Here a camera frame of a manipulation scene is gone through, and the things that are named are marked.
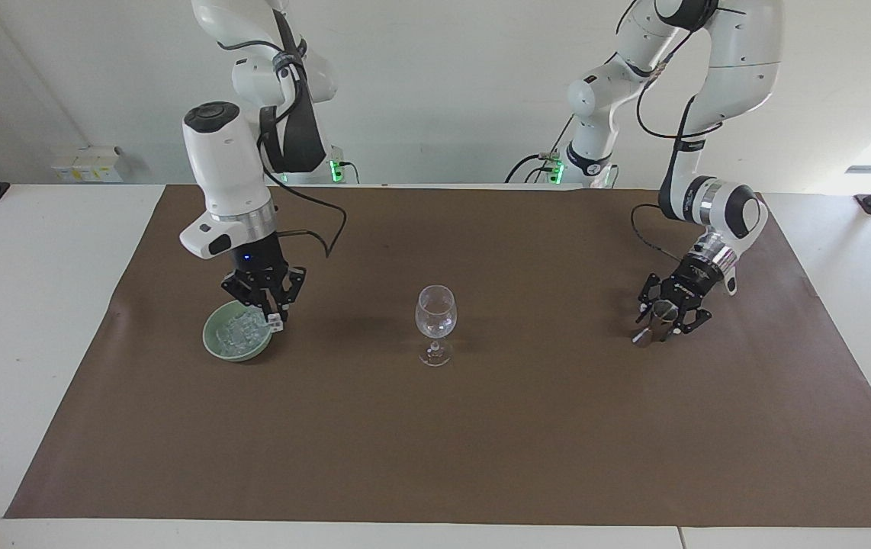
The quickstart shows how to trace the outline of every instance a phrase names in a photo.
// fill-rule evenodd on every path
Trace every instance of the wine glass bowl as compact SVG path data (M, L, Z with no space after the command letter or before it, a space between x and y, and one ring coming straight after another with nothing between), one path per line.
M452 345L445 341L445 337L456 328L458 319L456 298L449 288L433 285L419 294L415 306L415 326L429 338L429 343L419 352L423 364L437 368L450 361Z

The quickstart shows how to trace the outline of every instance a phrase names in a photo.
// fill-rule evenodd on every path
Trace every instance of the green light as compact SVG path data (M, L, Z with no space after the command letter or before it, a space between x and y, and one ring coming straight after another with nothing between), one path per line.
M561 184L561 179L564 177L564 163L558 160L554 166L554 171L551 172L551 183L555 185Z
M334 177L334 183L341 183L341 181L344 181L344 167L341 166L340 162L337 160L331 160L330 171L331 176Z

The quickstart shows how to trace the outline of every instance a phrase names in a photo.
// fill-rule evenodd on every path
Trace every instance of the green bowl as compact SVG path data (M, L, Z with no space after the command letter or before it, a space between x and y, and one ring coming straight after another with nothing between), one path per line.
M265 351L265 348L269 345L269 340L272 339L272 328L269 328L269 333L265 335L265 338L262 338L262 341L258 346L244 355L226 357L226 355L219 353L219 337L215 335L216 330L218 330L220 326L225 326L225 324L234 319L234 317L241 315L241 313L244 313L249 309L252 308L247 307L240 302L233 301L225 303L225 305L221 306L215 313L212 313L212 316L209 316L208 320L205 320L205 327L202 328L201 331L201 341L205 344L206 350L211 352L213 357L222 358L223 361L229 362L244 362L248 361L250 358L258 357L260 352Z

